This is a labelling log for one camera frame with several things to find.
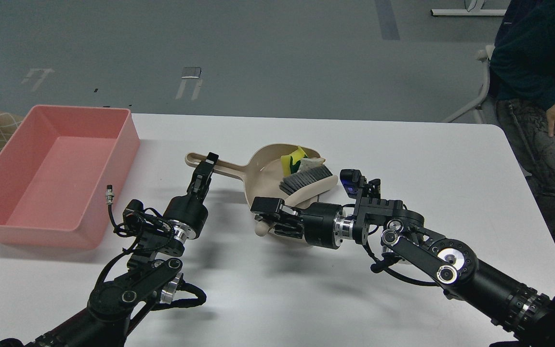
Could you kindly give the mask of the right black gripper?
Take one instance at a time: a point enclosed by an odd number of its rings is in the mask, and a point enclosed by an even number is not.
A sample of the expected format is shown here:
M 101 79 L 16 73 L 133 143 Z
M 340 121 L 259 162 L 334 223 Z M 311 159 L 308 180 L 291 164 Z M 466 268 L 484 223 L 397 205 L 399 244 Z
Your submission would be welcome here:
M 354 240 L 355 220 L 344 212 L 345 206 L 314 202 L 305 209 L 286 205 L 282 198 L 254 198 L 251 213 L 256 220 L 256 235 L 304 240 L 311 246 L 338 249 L 344 240 Z

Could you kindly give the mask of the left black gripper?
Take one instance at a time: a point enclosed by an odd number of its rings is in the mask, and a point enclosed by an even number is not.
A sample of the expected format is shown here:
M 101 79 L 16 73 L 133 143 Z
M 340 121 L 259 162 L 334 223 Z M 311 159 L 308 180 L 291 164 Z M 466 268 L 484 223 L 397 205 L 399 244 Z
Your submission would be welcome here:
M 203 202 L 209 192 L 211 176 L 218 159 L 218 154 L 209 152 L 192 174 L 188 186 L 189 195 L 172 198 L 163 213 L 165 219 L 183 223 L 191 228 L 192 234 L 188 239 L 198 239 L 209 215 Z

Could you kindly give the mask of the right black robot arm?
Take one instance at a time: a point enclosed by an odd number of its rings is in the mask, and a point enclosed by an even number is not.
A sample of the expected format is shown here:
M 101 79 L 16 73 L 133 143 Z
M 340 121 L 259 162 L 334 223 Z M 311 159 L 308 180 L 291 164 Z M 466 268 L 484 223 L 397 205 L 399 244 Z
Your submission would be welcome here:
M 447 299 L 458 299 L 513 333 L 514 341 L 496 347 L 555 347 L 555 296 L 549 298 L 486 262 L 465 242 L 449 239 L 423 226 L 422 215 L 400 200 L 384 200 L 380 180 L 368 181 L 360 171 L 343 169 L 341 183 L 355 200 L 345 215 L 337 204 L 314 202 L 302 209 L 283 199 L 256 197 L 251 212 L 278 235 L 336 250 L 345 239 L 361 244 L 374 259 L 372 272 L 390 272 L 407 261 L 428 275 Z

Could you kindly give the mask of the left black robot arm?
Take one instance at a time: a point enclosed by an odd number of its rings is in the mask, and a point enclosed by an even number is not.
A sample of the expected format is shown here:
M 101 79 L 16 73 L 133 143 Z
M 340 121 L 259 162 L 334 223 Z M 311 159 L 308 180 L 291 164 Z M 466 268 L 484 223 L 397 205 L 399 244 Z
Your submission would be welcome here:
M 206 294 L 183 279 L 185 242 L 199 237 L 209 215 L 204 201 L 218 154 L 210 152 L 191 177 L 186 194 L 171 199 L 163 213 L 131 200 L 114 233 L 132 237 L 129 248 L 102 269 L 87 306 L 30 347 L 122 347 L 155 310 L 201 306 Z

